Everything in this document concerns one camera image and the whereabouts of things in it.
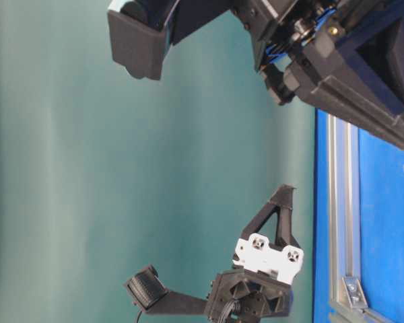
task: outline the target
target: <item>green wall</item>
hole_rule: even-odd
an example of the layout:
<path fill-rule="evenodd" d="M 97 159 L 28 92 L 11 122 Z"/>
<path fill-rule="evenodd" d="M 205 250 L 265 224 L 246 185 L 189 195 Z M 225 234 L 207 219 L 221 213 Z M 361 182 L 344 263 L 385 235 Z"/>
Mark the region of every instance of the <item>green wall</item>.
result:
<path fill-rule="evenodd" d="M 149 263 L 203 297 L 284 182 L 306 259 L 276 322 L 310 322 L 314 110 L 273 106 L 229 13 L 173 48 L 161 82 L 131 79 L 107 6 L 0 1 L 0 323 L 132 322 L 121 284 Z"/>

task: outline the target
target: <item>black cable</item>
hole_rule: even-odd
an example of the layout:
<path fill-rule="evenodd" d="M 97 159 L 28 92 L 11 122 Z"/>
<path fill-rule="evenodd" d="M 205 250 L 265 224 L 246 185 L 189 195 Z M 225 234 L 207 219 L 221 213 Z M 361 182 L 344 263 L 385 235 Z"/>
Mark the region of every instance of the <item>black cable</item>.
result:
<path fill-rule="evenodd" d="M 220 314 L 220 317 L 218 318 L 218 323 L 226 323 L 226 320 L 230 316 L 230 314 L 234 312 L 239 312 L 240 311 L 240 301 L 237 301 L 235 299 L 231 299 L 229 302 L 227 302 L 222 310 L 222 313 Z"/>
<path fill-rule="evenodd" d="M 135 323 L 139 323 L 139 319 L 141 318 L 142 311 L 140 311 L 136 317 Z"/>

